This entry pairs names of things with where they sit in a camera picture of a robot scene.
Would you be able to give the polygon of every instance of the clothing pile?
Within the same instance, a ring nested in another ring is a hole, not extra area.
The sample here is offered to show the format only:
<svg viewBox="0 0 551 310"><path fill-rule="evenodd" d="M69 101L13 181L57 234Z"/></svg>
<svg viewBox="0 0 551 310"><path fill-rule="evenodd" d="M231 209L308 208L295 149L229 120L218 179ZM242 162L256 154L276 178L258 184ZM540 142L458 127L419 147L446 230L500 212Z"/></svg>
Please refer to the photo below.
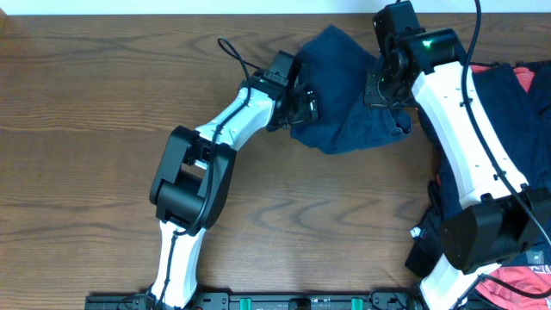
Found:
<svg viewBox="0 0 551 310"><path fill-rule="evenodd" d="M412 122L405 111L363 106L367 69L381 62L347 34L328 27L305 44L298 57L310 66L310 82L319 96L319 121L294 126L293 138L324 153L336 154L383 146L410 134ZM530 186L551 189L551 61L514 68L477 64L472 70L480 101L503 148ZM423 130L442 154L437 182L429 185L432 206L412 230L415 245L406 260L406 267L424 277L443 253L438 236L442 221L460 213L461 206L449 161L427 116L423 110L418 113ZM551 233L551 223L544 227ZM551 268L546 264L551 264L551 249L540 237L530 251L492 275L530 293L541 293L551 283ZM477 290L501 307L548 306L545 300L526 300L490 282L481 283Z"/></svg>

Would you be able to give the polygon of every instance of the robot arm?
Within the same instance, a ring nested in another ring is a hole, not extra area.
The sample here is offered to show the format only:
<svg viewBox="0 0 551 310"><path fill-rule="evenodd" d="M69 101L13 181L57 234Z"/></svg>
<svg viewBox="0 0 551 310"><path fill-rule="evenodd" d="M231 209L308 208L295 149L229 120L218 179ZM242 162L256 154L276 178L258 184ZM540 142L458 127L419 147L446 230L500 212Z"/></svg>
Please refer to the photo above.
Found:
<svg viewBox="0 0 551 310"><path fill-rule="evenodd" d="M249 91L250 100L226 122L213 151L216 127L244 103ZM233 103L208 124L195 131L177 127L172 132L150 193L163 240L158 276L151 290L156 300L162 298L168 307L184 308L194 295L201 242L226 203L235 157L245 142L265 127L276 130L317 119L317 101L307 83L306 66L279 52L270 69L257 71L250 89L242 84ZM196 165L206 170L205 175L214 169L211 195L206 196L208 180L183 170L184 165ZM199 225L194 226L198 217ZM185 235L174 234L186 230Z"/></svg>
<svg viewBox="0 0 551 310"><path fill-rule="evenodd" d="M528 250L536 241L536 226L496 176L469 120L474 118L498 165L532 212L549 218L547 189L530 189L512 163L486 116L467 74L471 102L461 94L466 54L451 29L425 32L409 1L388 5L374 17L375 32L385 58L382 72L370 72L364 103L369 107L400 109L419 106L428 115L452 167L463 212L444 221L444 254L420 284L422 304L450 309L464 297L478 276Z"/></svg>

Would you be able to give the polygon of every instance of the pink cloth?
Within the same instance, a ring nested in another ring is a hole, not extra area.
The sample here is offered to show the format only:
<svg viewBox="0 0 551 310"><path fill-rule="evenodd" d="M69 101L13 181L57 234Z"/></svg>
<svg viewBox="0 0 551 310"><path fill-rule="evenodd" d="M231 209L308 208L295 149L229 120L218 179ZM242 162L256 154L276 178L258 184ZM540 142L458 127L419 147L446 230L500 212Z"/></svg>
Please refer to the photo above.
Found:
<svg viewBox="0 0 551 310"><path fill-rule="evenodd" d="M551 287L551 266L502 267L491 276L528 293L544 293ZM511 292L496 282L486 280L476 290L495 305L511 310L549 310L551 299L533 300Z"/></svg>

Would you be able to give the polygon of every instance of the wood grain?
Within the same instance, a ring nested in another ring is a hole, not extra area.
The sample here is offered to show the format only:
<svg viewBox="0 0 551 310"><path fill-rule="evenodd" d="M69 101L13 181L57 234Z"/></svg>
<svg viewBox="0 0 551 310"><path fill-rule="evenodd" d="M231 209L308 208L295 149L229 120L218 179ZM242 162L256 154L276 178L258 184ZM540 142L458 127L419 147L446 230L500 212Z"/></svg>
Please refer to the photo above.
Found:
<svg viewBox="0 0 551 310"><path fill-rule="evenodd" d="M8 20L8 16L6 13L0 8L0 36L2 36L3 32L3 26L5 25L6 21Z"/></svg>
<svg viewBox="0 0 551 310"><path fill-rule="evenodd" d="M421 15L470 40L470 15ZM233 98L224 35L268 65L328 24L376 53L371 15L10 17L0 40L0 307L77 309L157 274L147 196L171 129ZM551 58L551 15L485 15L474 60ZM433 151L419 129L395 145L325 156L287 131L238 155L200 282L234 291L410 286L408 230L428 206Z"/></svg>

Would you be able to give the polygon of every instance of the dark blue cloth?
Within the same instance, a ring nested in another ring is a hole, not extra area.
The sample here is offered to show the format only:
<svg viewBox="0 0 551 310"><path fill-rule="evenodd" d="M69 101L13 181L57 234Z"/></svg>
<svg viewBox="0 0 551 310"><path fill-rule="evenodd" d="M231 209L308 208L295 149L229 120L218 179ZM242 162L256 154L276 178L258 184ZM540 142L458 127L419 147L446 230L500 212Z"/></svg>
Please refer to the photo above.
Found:
<svg viewBox="0 0 551 310"><path fill-rule="evenodd" d="M412 122L406 112L363 106L367 69L379 64L340 29L328 27L297 57L309 65L310 83L319 97L319 120L293 126L293 138L335 154L383 146L409 135Z"/></svg>

